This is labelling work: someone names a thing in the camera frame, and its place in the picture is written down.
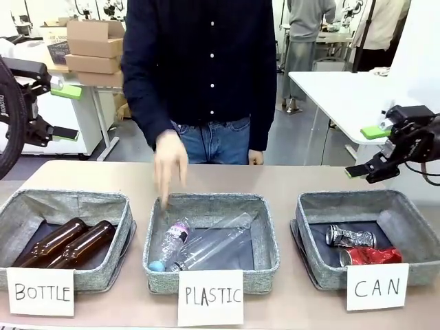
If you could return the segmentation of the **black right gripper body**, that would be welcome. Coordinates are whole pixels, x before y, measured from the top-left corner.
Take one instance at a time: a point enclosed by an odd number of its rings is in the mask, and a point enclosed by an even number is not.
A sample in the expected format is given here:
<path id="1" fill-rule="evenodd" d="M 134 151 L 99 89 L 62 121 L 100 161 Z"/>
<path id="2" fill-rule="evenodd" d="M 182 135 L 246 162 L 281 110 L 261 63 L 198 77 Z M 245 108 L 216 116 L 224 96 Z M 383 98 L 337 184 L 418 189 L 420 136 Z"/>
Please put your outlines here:
<path id="1" fill-rule="evenodd" d="M 392 162 L 431 162 L 439 160 L 439 114 L 426 125 L 420 120 L 396 124 L 391 131 L 395 145 Z"/>

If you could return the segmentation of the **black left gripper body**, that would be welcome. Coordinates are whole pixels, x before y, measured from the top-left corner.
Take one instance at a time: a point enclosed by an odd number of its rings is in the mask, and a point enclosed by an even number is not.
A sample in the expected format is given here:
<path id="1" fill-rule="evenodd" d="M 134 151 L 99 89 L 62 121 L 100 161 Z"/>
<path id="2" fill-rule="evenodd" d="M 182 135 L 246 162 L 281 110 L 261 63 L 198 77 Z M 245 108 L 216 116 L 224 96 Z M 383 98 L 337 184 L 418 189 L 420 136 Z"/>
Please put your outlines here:
<path id="1" fill-rule="evenodd" d="M 34 118 L 32 104 L 35 100 L 30 83 L 18 83 L 16 87 L 1 83 L 1 123 L 8 125 L 9 134 L 19 138 L 26 136 L 27 125 Z"/>

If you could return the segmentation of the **person's right hand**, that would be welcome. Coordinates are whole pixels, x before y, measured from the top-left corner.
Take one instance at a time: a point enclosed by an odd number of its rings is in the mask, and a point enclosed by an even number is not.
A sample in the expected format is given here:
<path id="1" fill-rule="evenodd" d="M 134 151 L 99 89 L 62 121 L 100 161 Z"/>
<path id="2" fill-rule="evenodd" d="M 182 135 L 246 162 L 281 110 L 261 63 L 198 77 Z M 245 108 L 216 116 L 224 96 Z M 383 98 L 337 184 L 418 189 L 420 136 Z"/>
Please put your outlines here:
<path id="1" fill-rule="evenodd" d="M 156 140 L 154 154 L 154 179 L 161 207 L 168 205 L 170 184 L 173 173 L 179 174 L 179 181 L 184 186 L 188 171 L 188 154 L 177 132 L 166 130 Z"/>

